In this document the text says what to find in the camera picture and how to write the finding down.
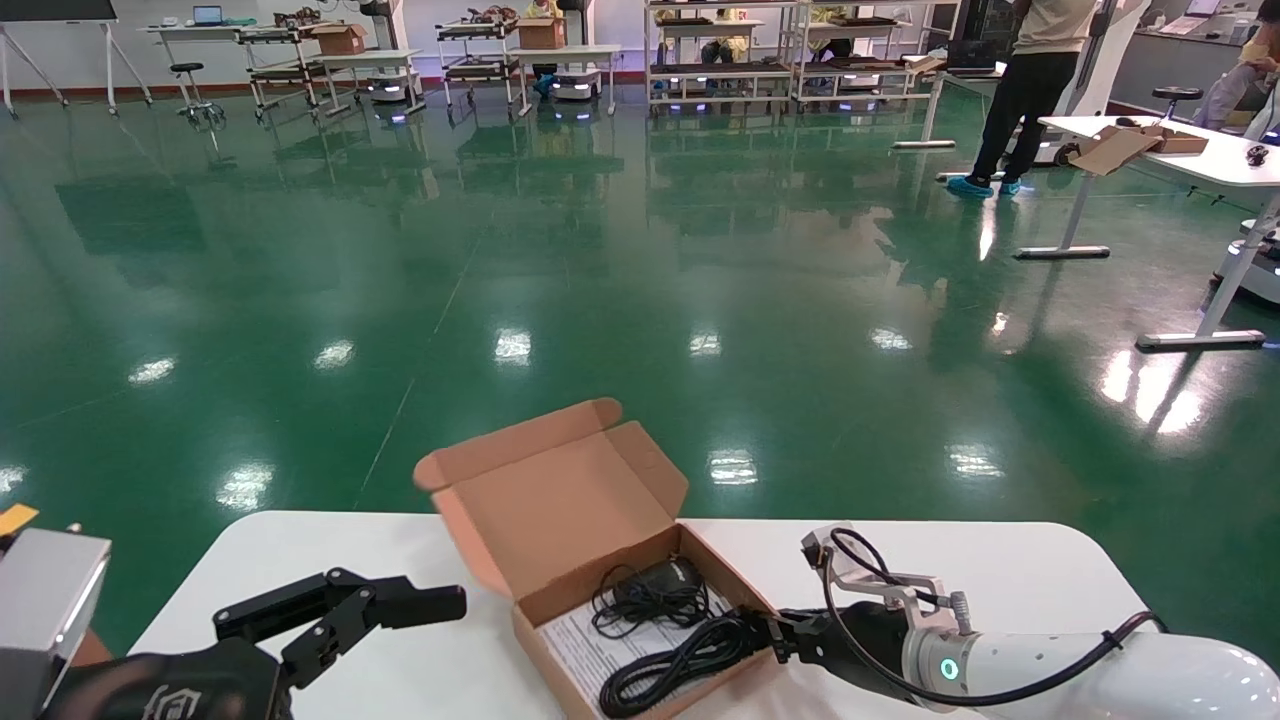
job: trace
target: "black charging cable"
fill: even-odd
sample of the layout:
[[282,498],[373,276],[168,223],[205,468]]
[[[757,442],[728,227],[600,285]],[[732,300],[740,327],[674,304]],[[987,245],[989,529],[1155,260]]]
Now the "black charging cable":
[[701,574],[687,560],[676,557],[643,573],[630,565],[609,569],[591,596],[591,610],[595,632],[617,641],[654,620],[692,628],[710,616],[710,602]]
[[600,688],[605,717],[634,717],[680,685],[727,670],[768,646],[754,611],[739,609],[699,625],[676,650],[646,655],[620,667]]

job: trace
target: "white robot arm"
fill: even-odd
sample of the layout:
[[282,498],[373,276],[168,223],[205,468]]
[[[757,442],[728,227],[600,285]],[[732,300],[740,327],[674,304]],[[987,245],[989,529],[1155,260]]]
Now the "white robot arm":
[[[890,574],[849,523],[803,546],[827,610],[782,611],[780,661],[797,655],[865,689],[997,720],[1280,720],[1280,678],[1262,660],[1219,641],[1135,633],[1158,624],[1151,612],[1101,637],[979,633],[964,593],[945,593],[937,578]],[[841,611],[832,585],[884,601]]]

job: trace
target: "laptop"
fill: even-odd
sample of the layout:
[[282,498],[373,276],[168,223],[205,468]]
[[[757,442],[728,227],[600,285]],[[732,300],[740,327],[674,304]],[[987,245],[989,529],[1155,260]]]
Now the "laptop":
[[191,9],[191,20],[196,27],[219,27],[223,22],[221,5],[196,5]]
[[1189,35],[1217,14],[1219,0],[1192,0],[1187,14],[1160,28],[1161,35]]
[[996,72],[993,40],[952,40],[947,45],[947,72],[954,76],[988,76]]

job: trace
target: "black cable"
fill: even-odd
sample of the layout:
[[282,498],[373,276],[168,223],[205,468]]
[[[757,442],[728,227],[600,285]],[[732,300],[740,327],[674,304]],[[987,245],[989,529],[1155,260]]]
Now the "black cable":
[[[861,557],[859,557],[858,553],[852,551],[852,548],[850,548],[849,546],[846,546],[845,542],[842,539],[840,539],[841,536],[849,536],[849,537],[854,538],[855,541],[863,543],[863,547],[865,547],[872,553],[872,557],[876,559],[876,564],[879,565],[879,569],[873,568],[870,562],[867,562],[865,560],[863,560]],[[891,585],[909,587],[906,583],[904,583],[902,580],[899,580],[892,574],[890,574],[888,566],[884,564],[884,557],[879,553],[878,550],[876,550],[874,544],[872,544],[870,542],[868,542],[867,538],[864,538],[861,536],[861,533],[859,533],[856,530],[852,530],[850,528],[836,528],[836,529],[831,530],[831,542],[837,548],[840,548],[840,552],[844,552],[845,555],[847,555],[850,560],[852,560],[854,562],[861,565],[864,570],[867,570],[868,573],[876,575],[881,580],[883,580],[883,582],[886,582],[886,583],[888,583]],[[931,592],[923,592],[920,589],[916,589],[915,591],[915,597],[918,597],[918,598],[920,598],[924,602],[928,602],[931,605],[934,605],[934,606],[938,605],[938,596],[936,596],[936,594],[933,594]]]
[[[872,548],[872,546],[865,541],[863,541],[863,544],[865,544],[869,550]],[[823,553],[823,557],[820,560],[822,580],[823,580],[822,594],[827,601],[827,612],[831,614],[832,620],[835,620],[835,623],[840,626],[841,632],[845,635],[845,643],[849,644],[849,647],[854,651],[854,655],[856,655],[859,660],[861,660],[872,670],[876,670],[876,673],[878,673],[882,678],[888,680],[890,684],[897,687],[899,689],[906,691],[919,698],[927,700],[929,702],[936,702],[940,705],[950,705],[955,707],[988,707],[992,705],[1005,705],[1009,702],[1018,702],[1020,700],[1027,700],[1029,697],[1051,691],[1061,685],[1062,683],[1074,679],[1080,673],[1084,673],[1085,670],[1092,667],[1097,661],[1102,660],[1108,652],[1120,647],[1120,643],[1124,642],[1124,639],[1128,638],[1130,634],[1133,634],[1133,632],[1137,630],[1138,626],[1142,625],[1143,623],[1152,621],[1156,624],[1157,628],[1165,630],[1165,624],[1160,620],[1160,618],[1156,616],[1155,612],[1149,610],[1143,610],[1142,612],[1137,612],[1132,618],[1121,623],[1120,626],[1116,628],[1115,630],[1103,632],[1102,642],[1100,642],[1093,650],[1087,652],[1084,657],[1076,660],[1075,662],[1068,665],[1066,667],[1059,670],[1057,673],[1053,673],[1052,675],[1044,678],[1043,680],[1037,680],[1021,688],[986,694],[986,696],[952,696],[945,693],[936,693],[933,691],[928,691],[911,684],[909,680],[900,676],[897,673],[893,673],[892,670],[882,665],[878,660],[876,660],[876,657],[872,656],[872,653],[867,652],[867,650],[863,648],[863,646],[858,642],[858,638],[855,638],[854,634],[849,632],[849,626],[845,625],[845,619],[841,618],[840,611],[836,609],[836,600],[835,597],[832,597],[831,593],[831,580],[832,580],[831,559],[832,559],[831,553],[826,552]]]
[[[609,579],[620,570],[628,570],[631,574],[618,579],[609,588]],[[609,589],[613,597],[605,601],[604,594]],[[591,610],[595,611],[591,616],[595,632],[616,641],[630,635],[643,623],[653,620],[667,620],[677,628],[692,628],[710,616],[710,602],[707,596],[707,583],[700,575],[696,583],[664,591],[648,582],[644,573],[636,573],[630,565],[616,565],[600,578],[600,587],[591,596]],[[627,626],[621,632],[613,629],[622,624]]]
[[708,620],[676,650],[648,655],[609,675],[600,688],[600,712],[640,715],[680,685],[732,667],[765,644],[751,624],[733,614]]

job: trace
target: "silver metal block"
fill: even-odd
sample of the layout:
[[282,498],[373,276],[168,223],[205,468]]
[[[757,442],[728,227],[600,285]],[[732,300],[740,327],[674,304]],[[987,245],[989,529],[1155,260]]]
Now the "silver metal block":
[[32,528],[0,557],[0,717],[45,710],[88,630],[110,552],[110,541]]
[[1267,336],[1260,331],[1221,331],[1208,336],[1196,333],[1140,334],[1134,343],[1138,350],[1155,352],[1187,352],[1189,350],[1244,350],[1258,348]]
[[954,140],[904,140],[892,145],[893,150],[943,150],[955,146]]
[[1071,247],[1019,247],[1018,260],[1075,260],[1080,258],[1110,258],[1106,245],[1074,245]]

